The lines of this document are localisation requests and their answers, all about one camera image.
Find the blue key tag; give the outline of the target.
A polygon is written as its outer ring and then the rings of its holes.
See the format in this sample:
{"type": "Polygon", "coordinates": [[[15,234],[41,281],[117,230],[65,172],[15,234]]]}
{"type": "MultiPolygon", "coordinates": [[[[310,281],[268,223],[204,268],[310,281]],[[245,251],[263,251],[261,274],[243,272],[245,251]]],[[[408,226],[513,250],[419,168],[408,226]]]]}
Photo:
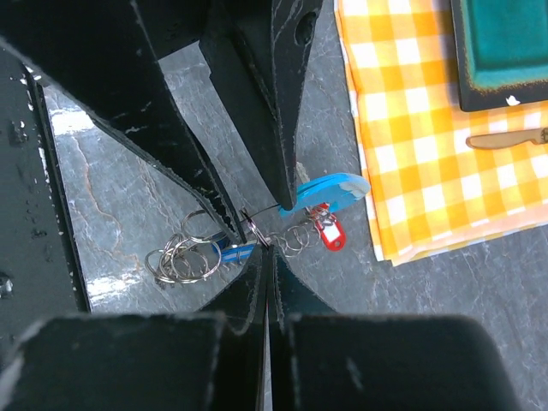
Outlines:
{"type": "Polygon", "coordinates": [[[212,238],[212,250],[216,251],[216,247],[220,249],[221,265],[241,265],[253,252],[256,245],[255,241],[249,241],[245,244],[235,245],[228,236],[223,233],[217,233],[212,238]]]}

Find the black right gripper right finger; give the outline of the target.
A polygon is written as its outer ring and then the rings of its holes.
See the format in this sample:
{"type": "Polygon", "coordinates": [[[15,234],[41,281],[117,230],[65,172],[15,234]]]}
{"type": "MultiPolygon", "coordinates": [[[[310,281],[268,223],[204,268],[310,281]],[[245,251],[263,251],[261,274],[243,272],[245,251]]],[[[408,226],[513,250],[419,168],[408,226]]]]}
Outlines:
{"type": "Polygon", "coordinates": [[[517,410],[496,344],[461,315],[338,313],[270,249],[276,410],[517,410]]]}

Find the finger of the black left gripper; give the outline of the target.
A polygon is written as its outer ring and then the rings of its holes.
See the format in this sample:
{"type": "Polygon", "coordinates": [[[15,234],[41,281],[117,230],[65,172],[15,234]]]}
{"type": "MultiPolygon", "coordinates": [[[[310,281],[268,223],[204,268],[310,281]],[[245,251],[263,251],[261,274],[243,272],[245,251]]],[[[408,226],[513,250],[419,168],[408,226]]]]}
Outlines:
{"type": "Polygon", "coordinates": [[[188,190],[232,241],[226,189],[182,118],[135,1],[3,1],[1,43],[105,133],[188,190]]]}
{"type": "Polygon", "coordinates": [[[296,203],[296,131],[320,1],[213,1],[200,51],[274,200],[296,203]]]}

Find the red key tag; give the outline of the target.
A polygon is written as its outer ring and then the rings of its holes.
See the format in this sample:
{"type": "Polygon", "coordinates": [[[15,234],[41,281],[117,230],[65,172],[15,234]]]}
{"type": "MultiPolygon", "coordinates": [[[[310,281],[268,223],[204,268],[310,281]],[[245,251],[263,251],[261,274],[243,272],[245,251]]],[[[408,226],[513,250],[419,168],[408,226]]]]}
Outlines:
{"type": "Polygon", "coordinates": [[[336,215],[330,211],[329,206],[326,203],[316,205],[310,211],[310,216],[325,247],[332,252],[341,251],[346,245],[347,236],[336,215]]]}

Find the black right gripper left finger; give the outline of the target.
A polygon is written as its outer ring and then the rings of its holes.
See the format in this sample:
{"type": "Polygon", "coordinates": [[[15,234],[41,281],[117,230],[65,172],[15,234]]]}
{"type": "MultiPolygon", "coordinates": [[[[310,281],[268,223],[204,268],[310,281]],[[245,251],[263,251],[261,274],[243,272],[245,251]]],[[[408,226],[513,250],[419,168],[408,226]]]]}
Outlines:
{"type": "Polygon", "coordinates": [[[1,375],[4,410],[260,410],[266,250],[194,313],[42,320],[1,375]]]}

